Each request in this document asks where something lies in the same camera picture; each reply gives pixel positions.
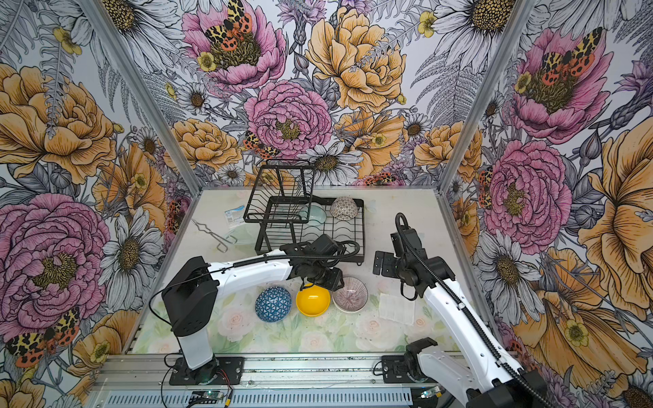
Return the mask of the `aluminium mounting rail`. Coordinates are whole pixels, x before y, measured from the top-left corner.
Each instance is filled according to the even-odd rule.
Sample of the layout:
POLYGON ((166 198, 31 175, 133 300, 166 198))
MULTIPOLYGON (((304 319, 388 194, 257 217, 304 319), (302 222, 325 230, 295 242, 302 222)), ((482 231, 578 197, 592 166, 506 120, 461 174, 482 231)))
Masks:
MULTIPOLYGON (((383 355, 404 353, 335 353, 297 355, 217 355, 245 359, 241 382, 238 385, 171 386, 170 377, 178 355, 128 355, 110 358, 100 370, 94 391, 164 389, 288 389, 311 387, 365 387, 385 384, 381 376, 383 355)), ((462 354, 448 353, 458 361, 462 354)))

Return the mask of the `pink striped ceramic bowl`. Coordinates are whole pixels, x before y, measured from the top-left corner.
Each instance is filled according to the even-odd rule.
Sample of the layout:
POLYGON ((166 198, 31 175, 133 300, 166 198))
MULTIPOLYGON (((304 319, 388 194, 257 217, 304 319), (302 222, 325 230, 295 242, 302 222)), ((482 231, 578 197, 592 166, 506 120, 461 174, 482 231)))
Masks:
POLYGON ((344 313, 357 313, 364 309, 368 300, 368 290, 358 278, 347 276, 344 286, 333 292, 333 302, 344 313))

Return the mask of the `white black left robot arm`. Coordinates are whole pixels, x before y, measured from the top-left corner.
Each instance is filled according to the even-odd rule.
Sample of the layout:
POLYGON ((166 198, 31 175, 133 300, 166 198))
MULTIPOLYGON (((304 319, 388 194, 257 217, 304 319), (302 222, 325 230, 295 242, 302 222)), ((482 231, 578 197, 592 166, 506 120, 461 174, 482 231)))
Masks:
POLYGON ((354 257, 360 249, 354 241, 335 241, 321 235, 314 241, 285 244, 235 262, 190 258, 160 291, 168 324, 180 345, 182 368, 197 384, 211 381, 217 373, 218 362, 207 330, 217 300, 251 287, 293 279, 335 292, 344 286, 339 262, 354 257))

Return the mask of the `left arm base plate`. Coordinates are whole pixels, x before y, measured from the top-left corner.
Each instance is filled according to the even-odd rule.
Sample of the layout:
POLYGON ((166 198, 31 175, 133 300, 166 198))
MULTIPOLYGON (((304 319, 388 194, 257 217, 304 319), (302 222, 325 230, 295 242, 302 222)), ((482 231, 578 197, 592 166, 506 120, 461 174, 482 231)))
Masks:
POLYGON ((173 365, 171 386, 238 385, 241 382, 245 359, 216 356, 206 365, 191 370, 180 357, 173 365))

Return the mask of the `small blue white packet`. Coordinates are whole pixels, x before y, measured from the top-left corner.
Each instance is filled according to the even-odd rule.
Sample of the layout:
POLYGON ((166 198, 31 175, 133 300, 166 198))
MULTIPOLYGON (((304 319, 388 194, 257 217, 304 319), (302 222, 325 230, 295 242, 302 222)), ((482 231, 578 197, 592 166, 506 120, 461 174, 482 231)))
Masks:
POLYGON ((230 230, 245 224, 245 220, 244 220, 245 211, 246 211, 246 206, 241 205, 240 207, 228 209, 224 212, 225 221, 230 230))

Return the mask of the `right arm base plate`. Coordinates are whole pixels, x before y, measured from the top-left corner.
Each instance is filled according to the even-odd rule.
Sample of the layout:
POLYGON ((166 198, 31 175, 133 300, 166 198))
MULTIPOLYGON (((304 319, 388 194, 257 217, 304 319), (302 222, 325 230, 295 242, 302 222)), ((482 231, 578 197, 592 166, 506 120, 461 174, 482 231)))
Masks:
POLYGON ((418 356, 383 355, 381 357, 381 376, 385 384, 423 384, 441 382, 446 376, 435 367, 422 365, 418 356))

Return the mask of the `green circuit board left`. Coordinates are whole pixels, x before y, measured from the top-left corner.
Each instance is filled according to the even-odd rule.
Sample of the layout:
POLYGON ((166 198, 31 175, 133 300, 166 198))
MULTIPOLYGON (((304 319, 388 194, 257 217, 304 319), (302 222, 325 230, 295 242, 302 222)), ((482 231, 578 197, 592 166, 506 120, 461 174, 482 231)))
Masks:
POLYGON ((190 395, 188 406, 192 407, 200 404, 215 405, 222 403, 225 398, 225 393, 222 391, 205 390, 193 391, 190 395))

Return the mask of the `yellow bowl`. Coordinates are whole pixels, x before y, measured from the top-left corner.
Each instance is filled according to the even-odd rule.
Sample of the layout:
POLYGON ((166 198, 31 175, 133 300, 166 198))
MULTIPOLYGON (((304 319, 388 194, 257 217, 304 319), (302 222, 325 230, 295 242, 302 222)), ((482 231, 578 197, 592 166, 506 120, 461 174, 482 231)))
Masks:
POLYGON ((318 317, 325 314, 332 302, 328 289, 311 286, 299 291, 295 304, 301 314, 307 317, 318 317))

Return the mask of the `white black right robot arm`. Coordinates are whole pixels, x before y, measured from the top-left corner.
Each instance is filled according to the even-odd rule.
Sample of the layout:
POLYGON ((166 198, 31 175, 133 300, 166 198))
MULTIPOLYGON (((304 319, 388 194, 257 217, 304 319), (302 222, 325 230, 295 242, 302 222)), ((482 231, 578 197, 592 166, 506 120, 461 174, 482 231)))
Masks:
POLYGON ((549 407, 547 384, 527 370, 493 336, 466 299, 441 257, 430 258, 417 231, 399 225, 391 236, 394 250, 378 251, 372 272, 399 280, 415 290, 444 322, 464 360, 445 352, 437 341, 422 338, 406 346, 410 377, 432 379, 466 407, 549 407))

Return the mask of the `green circuit board right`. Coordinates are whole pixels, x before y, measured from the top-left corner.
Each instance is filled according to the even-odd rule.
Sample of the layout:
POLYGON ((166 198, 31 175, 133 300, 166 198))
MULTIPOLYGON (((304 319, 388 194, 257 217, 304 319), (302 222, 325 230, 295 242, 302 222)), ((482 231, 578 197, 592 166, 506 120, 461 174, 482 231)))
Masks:
POLYGON ((440 386, 434 386, 429 389, 425 389, 420 394, 420 399, 439 399, 442 396, 442 388, 440 386))

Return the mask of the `blue geometric patterned bowl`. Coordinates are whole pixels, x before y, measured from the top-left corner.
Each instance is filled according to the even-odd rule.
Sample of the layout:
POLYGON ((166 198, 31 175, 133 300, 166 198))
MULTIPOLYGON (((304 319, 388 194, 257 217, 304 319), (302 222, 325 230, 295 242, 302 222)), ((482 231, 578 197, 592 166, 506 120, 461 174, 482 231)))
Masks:
POLYGON ((292 309, 291 293, 284 287, 268 287, 257 297, 254 311, 266 323, 284 320, 292 309))

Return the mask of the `mint green ceramic bowl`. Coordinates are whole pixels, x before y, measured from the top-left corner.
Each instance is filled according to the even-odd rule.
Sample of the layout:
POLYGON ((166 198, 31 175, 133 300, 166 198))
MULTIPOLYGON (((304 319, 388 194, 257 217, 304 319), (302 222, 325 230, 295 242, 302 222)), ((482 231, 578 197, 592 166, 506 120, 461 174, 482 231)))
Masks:
POLYGON ((307 227, 318 227, 325 224, 327 220, 325 210, 316 203, 304 205, 299 211, 299 216, 307 227))

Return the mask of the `brown patterned ceramic bowl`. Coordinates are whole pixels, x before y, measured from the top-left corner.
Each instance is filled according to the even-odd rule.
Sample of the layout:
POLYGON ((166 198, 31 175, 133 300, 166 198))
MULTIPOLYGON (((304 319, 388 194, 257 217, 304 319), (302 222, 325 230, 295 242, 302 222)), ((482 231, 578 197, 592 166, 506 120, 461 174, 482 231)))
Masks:
POLYGON ((355 199, 352 197, 338 197, 330 205, 331 216, 339 221, 355 219, 359 212, 355 199))

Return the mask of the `green circuit board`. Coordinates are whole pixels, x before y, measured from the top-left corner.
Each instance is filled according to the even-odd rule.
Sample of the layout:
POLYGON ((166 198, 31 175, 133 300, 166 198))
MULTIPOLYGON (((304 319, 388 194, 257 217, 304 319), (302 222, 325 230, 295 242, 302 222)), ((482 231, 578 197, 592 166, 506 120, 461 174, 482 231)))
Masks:
POLYGON ((215 405, 222 403, 225 398, 225 393, 222 391, 205 390, 193 391, 190 395, 188 406, 192 407, 200 404, 215 405))
POLYGON ((442 388, 440 386, 434 386, 429 389, 425 389, 420 394, 420 399, 439 399, 442 396, 442 388))

